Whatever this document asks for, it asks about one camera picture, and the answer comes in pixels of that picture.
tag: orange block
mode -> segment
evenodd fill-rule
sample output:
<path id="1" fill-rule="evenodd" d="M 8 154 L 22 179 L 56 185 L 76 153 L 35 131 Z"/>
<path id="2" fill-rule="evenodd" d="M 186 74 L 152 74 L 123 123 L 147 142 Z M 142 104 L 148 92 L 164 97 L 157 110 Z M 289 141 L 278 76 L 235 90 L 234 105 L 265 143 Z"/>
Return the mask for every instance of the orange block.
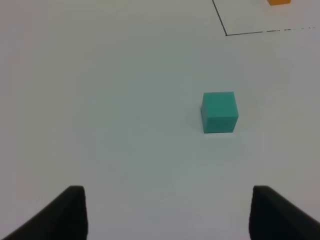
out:
<path id="1" fill-rule="evenodd" d="M 273 5 L 281 5 L 281 4 L 289 4 L 291 3 L 291 0 L 268 0 L 268 3 Z"/>

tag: cube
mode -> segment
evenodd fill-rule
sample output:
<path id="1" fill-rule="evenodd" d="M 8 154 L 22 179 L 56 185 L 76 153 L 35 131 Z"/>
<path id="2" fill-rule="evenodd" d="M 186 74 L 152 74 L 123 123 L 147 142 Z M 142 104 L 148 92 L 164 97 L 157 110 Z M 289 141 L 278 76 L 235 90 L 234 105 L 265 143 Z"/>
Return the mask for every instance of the cube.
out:
<path id="1" fill-rule="evenodd" d="M 201 117 L 205 134 L 232 133 L 239 117 L 234 92 L 204 93 Z"/>
<path id="2" fill-rule="evenodd" d="M 291 3 L 291 0 L 267 0 L 267 1 L 271 6 Z"/>

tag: black line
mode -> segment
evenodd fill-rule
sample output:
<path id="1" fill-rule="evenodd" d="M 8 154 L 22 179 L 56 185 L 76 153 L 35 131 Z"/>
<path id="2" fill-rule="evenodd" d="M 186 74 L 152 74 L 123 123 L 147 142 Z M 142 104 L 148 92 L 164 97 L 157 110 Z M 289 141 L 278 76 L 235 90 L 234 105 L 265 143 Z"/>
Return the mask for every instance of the black line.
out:
<path id="1" fill-rule="evenodd" d="M 245 34 L 261 34 L 261 33 L 263 33 L 263 31 L 236 33 L 236 34 L 229 34 L 227 36 L 236 36 L 236 35 L 245 35 Z"/>
<path id="2" fill-rule="evenodd" d="M 219 17 L 220 23 L 221 23 L 221 25 L 222 25 L 223 31 L 224 31 L 224 33 L 225 33 L 225 36 L 228 36 L 227 31 L 226 31 L 226 28 L 225 28 L 225 26 L 224 26 L 224 23 L 223 23 L 222 20 L 221 20 L 220 14 L 219 14 L 218 9 L 217 9 L 217 6 L 216 6 L 216 4 L 215 4 L 215 0 L 212 0 L 212 2 L 213 2 L 213 6 L 214 6 L 214 8 L 215 8 L 216 14 L 218 14 L 218 17 Z"/>

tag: dashed line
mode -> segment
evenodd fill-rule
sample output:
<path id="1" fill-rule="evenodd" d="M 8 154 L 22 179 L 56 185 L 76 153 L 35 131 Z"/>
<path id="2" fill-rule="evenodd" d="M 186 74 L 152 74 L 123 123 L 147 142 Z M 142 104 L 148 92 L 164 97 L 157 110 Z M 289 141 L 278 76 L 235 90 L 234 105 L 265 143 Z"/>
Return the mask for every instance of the dashed line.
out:
<path id="1" fill-rule="evenodd" d="M 261 34 L 261 33 L 271 33 L 271 32 L 281 32 L 281 31 L 296 31 L 296 30 L 306 30 L 306 29 L 315 29 L 315 26 L 311 27 L 301 27 L 301 28 L 288 28 L 288 29 L 277 29 L 277 30 L 268 30 L 268 31 L 255 31 L 255 32 L 244 32 L 236 34 L 227 34 L 226 36 L 237 36 L 237 35 L 247 35 L 247 34 Z"/>

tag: white surface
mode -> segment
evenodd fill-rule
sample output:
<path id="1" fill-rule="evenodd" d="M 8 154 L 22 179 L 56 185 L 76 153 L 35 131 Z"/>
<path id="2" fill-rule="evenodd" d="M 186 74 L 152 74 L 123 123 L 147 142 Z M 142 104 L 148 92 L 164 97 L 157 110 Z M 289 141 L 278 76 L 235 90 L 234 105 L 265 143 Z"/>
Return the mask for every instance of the white surface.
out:
<path id="1" fill-rule="evenodd" d="M 320 220 L 319 40 L 225 37 L 211 0 L 0 1 L 0 237 L 70 185 L 90 240 L 248 240 L 254 185 Z M 202 132 L 213 91 L 234 134 Z"/>
<path id="2" fill-rule="evenodd" d="M 270 6 L 267 0 L 214 0 L 226 32 L 231 34 L 320 27 L 318 0 L 291 0 Z"/>

